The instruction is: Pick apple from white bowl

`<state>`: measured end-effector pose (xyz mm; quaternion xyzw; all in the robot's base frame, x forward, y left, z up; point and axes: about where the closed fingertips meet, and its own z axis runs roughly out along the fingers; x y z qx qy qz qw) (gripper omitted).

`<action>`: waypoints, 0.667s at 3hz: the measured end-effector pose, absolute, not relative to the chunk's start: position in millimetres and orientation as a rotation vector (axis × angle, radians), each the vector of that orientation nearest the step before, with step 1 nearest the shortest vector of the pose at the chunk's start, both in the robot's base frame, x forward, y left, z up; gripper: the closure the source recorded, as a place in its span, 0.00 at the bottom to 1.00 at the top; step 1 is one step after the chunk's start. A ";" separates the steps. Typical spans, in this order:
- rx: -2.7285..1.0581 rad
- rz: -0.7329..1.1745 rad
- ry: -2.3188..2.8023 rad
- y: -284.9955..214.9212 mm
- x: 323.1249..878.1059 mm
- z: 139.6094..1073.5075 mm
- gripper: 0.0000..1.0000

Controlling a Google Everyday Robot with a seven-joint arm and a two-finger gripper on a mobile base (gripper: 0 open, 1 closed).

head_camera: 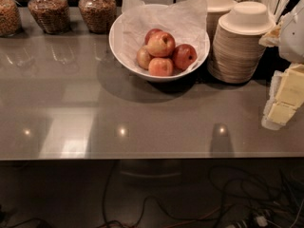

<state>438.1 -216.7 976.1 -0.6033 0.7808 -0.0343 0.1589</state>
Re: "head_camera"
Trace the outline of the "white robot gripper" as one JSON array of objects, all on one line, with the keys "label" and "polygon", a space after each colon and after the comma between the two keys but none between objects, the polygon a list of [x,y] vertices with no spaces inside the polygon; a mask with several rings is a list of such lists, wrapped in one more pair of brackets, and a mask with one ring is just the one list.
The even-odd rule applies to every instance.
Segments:
[{"label": "white robot gripper", "polygon": [[271,80],[261,124],[279,130],[304,104],[304,0],[299,0],[258,43],[278,47],[281,58],[298,63],[290,64],[284,72],[276,70]]}]

